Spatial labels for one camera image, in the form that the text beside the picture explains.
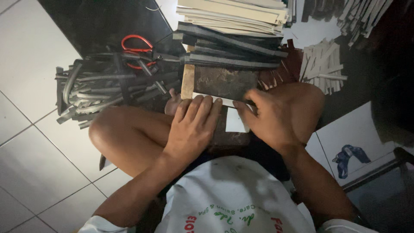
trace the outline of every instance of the white t-shirt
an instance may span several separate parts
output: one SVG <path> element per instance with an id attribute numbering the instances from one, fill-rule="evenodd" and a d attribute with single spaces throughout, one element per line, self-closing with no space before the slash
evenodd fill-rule
<path id="1" fill-rule="evenodd" d="M 203 163 L 179 179 L 166 197 L 167 205 L 155 233 L 315 232 L 280 181 L 257 162 L 238 156 Z M 79 233 L 126 231 L 93 216 Z M 318 232 L 375 231 L 333 219 Z"/>

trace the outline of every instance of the red scissor handle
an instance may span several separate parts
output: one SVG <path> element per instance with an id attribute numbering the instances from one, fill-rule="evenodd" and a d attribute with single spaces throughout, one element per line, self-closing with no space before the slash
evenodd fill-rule
<path id="1" fill-rule="evenodd" d="M 124 43 L 129 38 L 139 38 L 139 39 L 143 40 L 149 46 L 149 49 L 133 49 L 133 48 L 127 48 L 127 47 L 125 47 Z M 122 41 L 121 41 L 121 46 L 122 46 L 123 49 L 125 49 L 127 51 L 132 51 L 132 52 L 148 52 L 148 51 L 152 51 L 152 44 L 147 39 L 145 39 L 144 37 L 139 36 L 139 35 L 127 35 L 127 36 L 125 36 L 122 39 Z"/>
<path id="2" fill-rule="evenodd" d="M 139 39 L 143 40 L 149 46 L 149 49 L 133 49 L 133 48 L 127 48 L 127 47 L 125 47 L 124 43 L 129 38 L 139 38 Z M 136 52 L 148 52 L 148 51 L 152 51 L 152 44 L 147 39 L 145 39 L 144 37 L 139 36 L 139 35 L 127 35 L 127 36 L 125 36 L 122 39 L 122 41 L 121 41 L 121 46 L 125 50 L 126 53 L 136 53 Z M 147 63 L 147 66 L 154 65 L 155 63 L 156 63 L 155 61 L 148 62 Z M 137 70 L 141 70 L 142 69 L 141 66 L 135 66 L 135 65 L 130 64 L 130 63 L 127 63 L 127 65 L 129 67 L 133 68 L 133 69 L 137 69 Z"/>

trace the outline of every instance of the wire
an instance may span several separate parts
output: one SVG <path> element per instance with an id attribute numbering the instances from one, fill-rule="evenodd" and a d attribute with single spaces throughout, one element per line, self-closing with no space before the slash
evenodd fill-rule
<path id="1" fill-rule="evenodd" d="M 159 6 L 159 8 L 157 8 L 157 9 L 155 9 L 155 10 L 153 10 L 153 9 L 149 9 L 148 7 L 145 7 L 145 8 L 147 8 L 147 9 L 149 9 L 149 10 L 152 10 L 152 11 L 157 11 L 157 10 L 159 10 L 161 7 L 162 7 L 162 6 Z"/>

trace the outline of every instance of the finger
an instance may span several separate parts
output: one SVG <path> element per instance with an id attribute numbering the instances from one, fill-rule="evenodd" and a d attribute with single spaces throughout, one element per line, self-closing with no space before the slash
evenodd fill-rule
<path id="1" fill-rule="evenodd" d="M 233 104 L 236 107 L 237 112 L 243 123 L 247 124 L 249 128 L 253 129 L 258 119 L 256 115 L 253 113 L 253 111 L 247 106 L 247 104 L 243 102 L 233 101 Z"/>
<path id="2" fill-rule="evenodd" d="M 217 120 L 219 118 L 221 107 L 223 106 L 223 100 L 217 98 L 211 107 L 210 113 L 207 116 L 205 127 L 207 130 L 214 131 L 216 129 Z"/>
<path id="3" fill-rule="evenodd" d="M 187 114 L 185 114 L 184 117 L 185 120 L 190 122 L 194 120 L 203 99 L 204 97 L 202 95 L 198 95 L 193 99 L 191 104 L 188 106 Z"/>
<path id="4" fill-rule="evenodd" d="M 266 98 L 267 98 L 266 95 L 267 93 L 265 92 L 259 91 L 257 89 L 251 89 L 246 92 L 244 97 L 247 100 L 252 100 L 256 104 L 256 106 L 260 108 L 260 106 L 264 104 L 263 102 L 266 101 Z"/>
<path id="5" fill-rule="evenodd" d="M 211 106 L 213 105 L 213 97 L 206 96 L 198 108 L 197 115 L 194 118 L 196 124 L 204 124 L 207 119 L 207 116 L 210 113 Z"/>
<path id="6" fill-rule="evenodd" d="M 188 106 L 191 104 L 191 102 L 192 102 L 192 99 L 185 99 L 181 101 L 181 103 L 177 107 L 177 111 L 176 111 L 173 121 L 178 123 L 184 119 L 185 114 L 187 113 Z"/>
<path id="7" fill-rule="evenodd" d="M 170 93 L 170 95 L 171 95 L 171 99 L 173 99 L 173 101 L 174 101 L 174 100 L 176 100 L 177 96 L 176 96 L 176 91 L 175 91 L 175 89 L 174 89 L 174 88 L 171 88 L 168 92 L 169 92 L 169 93 Z"/>

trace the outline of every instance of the foot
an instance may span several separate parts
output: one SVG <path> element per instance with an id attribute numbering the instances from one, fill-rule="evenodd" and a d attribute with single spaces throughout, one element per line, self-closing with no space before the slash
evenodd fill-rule
<path id="1" fill-rule="evenodd" d="M 171 99 L 168 100 L 167 104 L 165 105 L 164 112 L 167 115 L 174 116 L 177 111 L 178 105 L 181 103 L 181 95 L 177 94 L 174 88 L 170 89 Z"/>

